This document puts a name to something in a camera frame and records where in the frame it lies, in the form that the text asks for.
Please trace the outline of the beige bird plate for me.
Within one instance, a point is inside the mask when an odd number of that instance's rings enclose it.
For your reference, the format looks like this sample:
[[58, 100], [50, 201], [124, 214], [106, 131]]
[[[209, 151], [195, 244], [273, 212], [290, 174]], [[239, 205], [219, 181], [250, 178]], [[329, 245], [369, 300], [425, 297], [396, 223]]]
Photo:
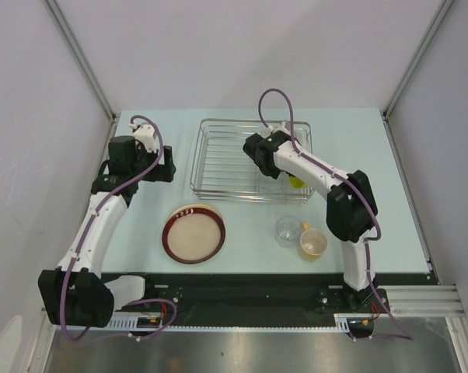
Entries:
[[221, 213], [216, 208], [214, 208], [213, 206], [211, 206], [209, 204], [202, 204], [202, 203], [187, 204], [187, 205], [181, 206], [181, 207], [177, 208], [172, 214], [170, 214], [168, 219], [172, 218], [174, 215], [180, 213], [181, 211], [189, 211], [192, 208], [203, 208], [203, 209], [212, 211], [215, 214], [217, 214], [220, 218], [223, 219]]

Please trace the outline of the red rimmed plate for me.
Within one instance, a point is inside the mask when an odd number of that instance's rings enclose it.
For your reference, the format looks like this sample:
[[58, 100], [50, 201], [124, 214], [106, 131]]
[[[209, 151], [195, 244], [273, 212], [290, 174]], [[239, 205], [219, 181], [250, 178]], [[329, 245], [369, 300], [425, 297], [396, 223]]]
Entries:
[[166, 254], [182, 264], [203, 263], [215, 256], [225, 242], [222, 218], [203, 208], [181, 211], [167, 219], [162, 231]]

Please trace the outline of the yellow-green bowl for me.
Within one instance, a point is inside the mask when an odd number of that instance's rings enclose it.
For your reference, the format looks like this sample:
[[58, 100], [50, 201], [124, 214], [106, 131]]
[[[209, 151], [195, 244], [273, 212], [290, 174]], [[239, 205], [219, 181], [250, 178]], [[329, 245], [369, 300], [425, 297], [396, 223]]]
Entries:
[[288, 177], [288, 182], [289, 182], [289, 184], [290, 184], [290, 186], [292, 188], [297, 189], [297, 190], [302, 190], [302, 189], [305, 189], [307, 187], [307, 183], [300, 180], [296, 176], [289, 176]]

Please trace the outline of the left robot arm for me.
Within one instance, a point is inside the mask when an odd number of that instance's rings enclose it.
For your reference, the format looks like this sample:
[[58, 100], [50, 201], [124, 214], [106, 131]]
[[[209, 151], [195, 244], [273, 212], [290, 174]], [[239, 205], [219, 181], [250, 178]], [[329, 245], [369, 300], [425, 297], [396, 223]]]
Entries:
[[38, 287], [51, 323], [103, 328], [113, 313], [131, 303], [151, 309], [157, 292], [138, 275], [103, 281], [102, 266], [116, 227], [141, 181], [173, 181], [176, 171], [170, 146], [154, 134], [116, 136], [108, 158], [91, 186], [86, 216], [65, 256], [53, 270], [43, 270]]

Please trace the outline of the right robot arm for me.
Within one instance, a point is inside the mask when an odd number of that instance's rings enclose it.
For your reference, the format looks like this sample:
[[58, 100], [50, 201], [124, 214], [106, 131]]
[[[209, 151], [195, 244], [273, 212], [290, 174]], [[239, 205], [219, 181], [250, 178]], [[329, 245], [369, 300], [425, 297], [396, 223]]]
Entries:
[[367, 175], [346, 173], [307, 152], [284, 131], [267, 137], [256, 133], [245, 140], [243, 151], [263, 175], [273, 179], [284, 172], [306, 183], [327, 203], [326, 224], [341, 242], [344, 258], [344, 304], [361, 312], [372, 302], [367, 288], [373, 281], [368, 243], [381, 238], [378, 208]]

